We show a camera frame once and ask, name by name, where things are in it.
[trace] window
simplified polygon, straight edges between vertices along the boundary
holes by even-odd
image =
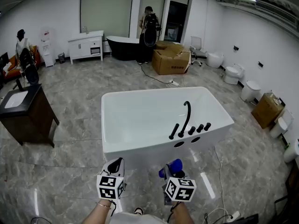
[[[81,27],[128,37],[132,0],[81,0]]]

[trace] dark wooden vanity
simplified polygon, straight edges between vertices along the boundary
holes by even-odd
[[[23,145],[23,142],[49,143],[54,147],[49,138],[50,128],[54,120],[57,125],[59,121],[54,114],[42,85],[25,87],[28,91],[22,103],[16,107],[5,108],[12,95],[19,90],[10,91],[0,105],[0,121],[10,134]]]

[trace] black bathtub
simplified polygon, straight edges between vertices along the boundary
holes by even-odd
[[[107,36],[112,55],[122,61],[136,60],[139,39],[121,36]]]

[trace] cardboard box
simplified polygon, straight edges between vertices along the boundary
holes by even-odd
[[[268,127],[284,109],[280,103],[277,105],[274,99],[277,99],[277,97],[272,93],[264,93],[261,100],[251,112],[262,129]]]
[[[183,74],[191,60],[191,53],[184,50],[180,44],[172,42],[156,44],[161,48],[167,45],[165,49],[155,49],[152,58],[152,66],[159,75]]]
[[[170,45],[173,45],[173,42],[168,42],[168,41],[157,41],[156,42],[156,50],[164,50],[165,48],[167,48]]]

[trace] bathtub drain hole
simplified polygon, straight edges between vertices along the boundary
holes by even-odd
[[[179,143],[177,143],[174,147],[180,147],[180,146],[182,146],[184,144],[184,142],[179,142]]]
[[[193,140],[191,141],[191,143],[195,143],[195,142],[198,141],[199,139],[200,139],[200,137],[197,137],[197,138],[193,139]]]

